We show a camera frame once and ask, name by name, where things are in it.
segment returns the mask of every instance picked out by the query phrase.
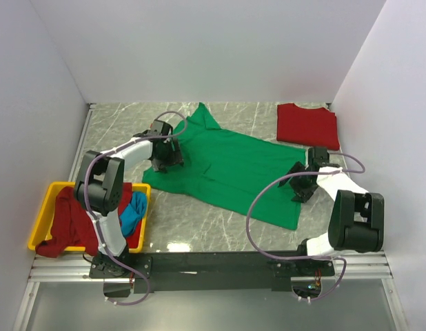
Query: red cloth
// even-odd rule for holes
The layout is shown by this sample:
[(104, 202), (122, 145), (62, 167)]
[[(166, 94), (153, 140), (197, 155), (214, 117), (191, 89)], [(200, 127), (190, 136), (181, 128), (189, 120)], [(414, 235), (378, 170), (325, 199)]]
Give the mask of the red cloth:
[[(120, 215), (132, 200), (132, 184), (123, 184), (123, 194), (118, 207)], [(141, 225), (136, 227), (135, 233), (128, 239), (134, 240), (138, 246)], [(67, 246), (84, 246), (85, 251), (92, 256), (97, 255), (98, 240), (95, 235), (94, 226), (81, 204), (74, 198), (74, 188), (64, 187), (55, 199), (55, 213), (50, 230), (52, 239), (42, 241), (35, 251), (44, 257), (58, 257)]]
[(277, 140), (339, 150), (336, 115), (325, 108), (305, 109), (293, 103), (278, 105)]

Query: yellow basket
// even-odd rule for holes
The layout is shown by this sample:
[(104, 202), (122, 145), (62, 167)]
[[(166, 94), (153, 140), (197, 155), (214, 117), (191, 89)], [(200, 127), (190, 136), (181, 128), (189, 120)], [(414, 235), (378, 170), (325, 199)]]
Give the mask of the yellow basket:
[[(52, 227), (52, 221), (54, 219), (55, 213), (55, 198), (58, 193), (66, 187), (74, 187), (75, 182), (73, 181), (55, 181), (49, 185), (48, 191), (46, 192), (45, 199), (43, 200), (43, 204), (41, 205), (41, 209), (39, 212), (39, 216), (34, 225), (34, 229), (32, 230), (31, 237), (28, 242), (28, 248), (30, 250), (35, 250), (35, 247), (41, 243), (43, 240), (49, 240), (52, 238), (50, 235), (50, 228)], [(150, 191), (151, 187), (148, 184), (140, 183), (140, 184), (132, 184), (132, 191), (140, 191), (144, 193), (147, 197), (147, 209), (149, 209), (150, 203)], [(139, 235), (138, 246), (135, 248), (129, 248), (129, 252), (131, 253), (139, 253), (143, 249), (144, 242), (144, 231), (145, 231), (145, 223), (147, 221), (147, 212), (146, 210), (143, 220), (141, 221), (141, 233)], [(83, 246), (68, 246), (65, 251), (67, 252), (84, 252)]]

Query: green shirt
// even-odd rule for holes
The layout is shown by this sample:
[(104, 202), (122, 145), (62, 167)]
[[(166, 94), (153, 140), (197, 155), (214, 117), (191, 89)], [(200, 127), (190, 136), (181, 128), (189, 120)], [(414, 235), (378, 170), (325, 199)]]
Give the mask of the green shirt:
[[(285, 175), (297, 161), (305, 163), (304, 149), (221, 129), (203, 103), (187, 122), (187, 130), (178, 136), (184, 166), (169, 167), (167, 173), (150, 168), (144, 172), (144, 183), (247, 214), (266, 185)], [(181, 121), (174, 133), (183, 127)], [(289, 185), (272, 188), (259, 199), (252, 218), (297, 229), (301, 204), (291, 201), (293, 197)]]

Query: marble floor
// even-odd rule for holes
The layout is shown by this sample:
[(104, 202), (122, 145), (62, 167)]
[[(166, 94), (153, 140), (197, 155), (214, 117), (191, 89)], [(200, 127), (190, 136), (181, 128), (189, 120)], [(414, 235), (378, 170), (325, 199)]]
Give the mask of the marble floor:
[[(83, 141), (83, 151), (107, 150), (120, 145), (133, 134), (147, 129), (153, 119), (166, 110), (176, 110), (188, 116), (198, 103), (110, 103), (92, 105), (92, 116)], [(206, 103), (222, 128), (279, 143), (276, 141), (277, 103)], [(308, 103), (300, 106), (316, 108), (325, 104)], [(176, 115), (163, 118), (173, 126)], [(343, 158), (332, 161), (345, 166)], [(126, 171), (125, 181), (141, 182), (149, 161)], [(251, 231), (256, 243), (264, 250), (295, 250), (306, 238), (326, 232), (332, 211), (332, 200), (320, 188), (302, 205), (296, 231), (252, 220)], [(143, 250), (168, 251), (237, 251), (252, 250), (245, 235), (243, 215), (214, 207), (195, 198), (152, 190)]]

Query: white backdrop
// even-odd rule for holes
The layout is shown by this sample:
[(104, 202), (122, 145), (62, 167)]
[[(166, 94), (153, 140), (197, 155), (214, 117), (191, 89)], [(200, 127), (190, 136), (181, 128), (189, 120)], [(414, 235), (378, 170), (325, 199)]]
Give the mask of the white backdrop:
[(333, 103), (355, 180), (385, 196), (385, 252), (410, 330), (426, 330), (426, 0), (387, 0)]
[(87, 102), (331, 102), (384, 2), (32, 0)]
[(0, 330), (11, 330), (46, 189), (67, 180), (85, 119), (72, 76), (27, 0), (0, 0)]

